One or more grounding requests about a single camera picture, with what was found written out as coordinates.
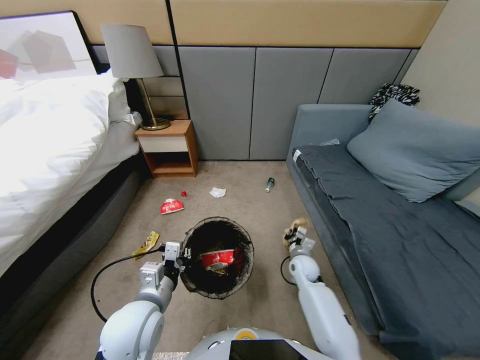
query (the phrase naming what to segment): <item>beige wall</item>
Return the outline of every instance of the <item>beige wall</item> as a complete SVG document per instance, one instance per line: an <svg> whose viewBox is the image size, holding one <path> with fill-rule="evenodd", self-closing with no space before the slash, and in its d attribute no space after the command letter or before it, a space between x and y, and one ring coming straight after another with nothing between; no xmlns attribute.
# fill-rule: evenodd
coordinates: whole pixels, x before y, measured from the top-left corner
<svg viewBox="0 0 480 360"><path fill-rule="evenodd" d="M181 45L417 48L445 0L171 0ZM146 27L172 44L165 0L2 0L0 17L73 10L92 44L100 24Z"/></svg>
<svg viewBox="0 0 480 360"><path fill-rule="evenodd" d="M480 126L479 73L480 0L449 0L402 83L420 89L419 109ZM480 206L480 189L466 200Z"/></svg>
<svg viewBox="0 0 480 360"><path fill-rule="evenodd" d="M172 0L180 45L417 48L442 0Z"/></svg>

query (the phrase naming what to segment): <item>framed picture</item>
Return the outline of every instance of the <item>framed picture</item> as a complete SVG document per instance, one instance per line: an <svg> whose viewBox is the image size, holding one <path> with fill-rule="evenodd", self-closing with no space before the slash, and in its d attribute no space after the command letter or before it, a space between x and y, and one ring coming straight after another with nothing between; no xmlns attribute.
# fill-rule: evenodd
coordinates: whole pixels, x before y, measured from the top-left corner
<svg viewBox="0 0 480 360"><path fill-rule="evenodd" d="M19 80L95 75L73 11L0 18L0 77Z"/></svg>

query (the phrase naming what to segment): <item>floor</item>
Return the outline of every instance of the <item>floor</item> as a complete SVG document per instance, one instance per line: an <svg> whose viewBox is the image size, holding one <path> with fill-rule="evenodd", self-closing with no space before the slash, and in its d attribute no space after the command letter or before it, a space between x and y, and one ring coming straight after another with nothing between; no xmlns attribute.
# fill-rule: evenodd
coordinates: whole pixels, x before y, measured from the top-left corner
<svg viewBox="0 0 480 360"><path fill-rule="evenodd" d="M270 193L269 177L275 178ZM226 196L214 198L212 187L226 188ZM186 191L188 197L181 197ZM162 202L182 200L185 210L160 215ZM160 241L181 241L185 232L210 216L230 218L243 226L255 247L249 281L225 300L189 293L179 281L165 314L165 328L157 352L188 351L202 337L227 327L272 330L314 348L300 308L297 289L280 275L280 263L288 255L282 234L294 218L308 217L284 162L203 162L196 178L148 180L138 191L118 230L107 246L61 291L36 318L0 351L3 359L93 359L98 349L102 321L90 303L90 285L105 264L129 255L151 230ZM322 277L339 298L357 332L363 359L394 359L374 338L363 335L338 284L317 233L312 256ZM150 255L148 260L155 260ZM132 301L139 289L138 270L143 261L124 261L107 270L96 287L98 306L109 316Z"/></svg>

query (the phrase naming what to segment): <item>table lamp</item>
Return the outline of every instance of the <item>table lamp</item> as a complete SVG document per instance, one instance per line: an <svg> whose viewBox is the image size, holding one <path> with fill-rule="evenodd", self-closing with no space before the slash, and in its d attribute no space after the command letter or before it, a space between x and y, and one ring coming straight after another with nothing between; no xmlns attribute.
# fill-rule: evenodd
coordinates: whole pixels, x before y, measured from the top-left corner
<svg viewBox="0 0 480 360"><path fill-rule="evenodd" d="M147 30L136 25L102 24L101 33L113 76L140 80L153 123L148 125L142 123L141 128L145 130L168 128L169 120L155 118L144 84L144 78L157 78L164 74Z"/></svg>

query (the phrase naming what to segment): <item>nightstand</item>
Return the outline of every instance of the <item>nightstand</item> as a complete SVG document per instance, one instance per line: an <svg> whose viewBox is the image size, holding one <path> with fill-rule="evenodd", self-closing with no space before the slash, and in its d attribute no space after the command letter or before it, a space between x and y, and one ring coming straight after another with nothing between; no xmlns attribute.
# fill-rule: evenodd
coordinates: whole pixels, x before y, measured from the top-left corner
<svg viewBox="0 0 480 360"><path fill-rule="evenodd" d="M154 178L197 175L199 156L191 120L173 120L162 130L139 129L135 136Z"/></svg>

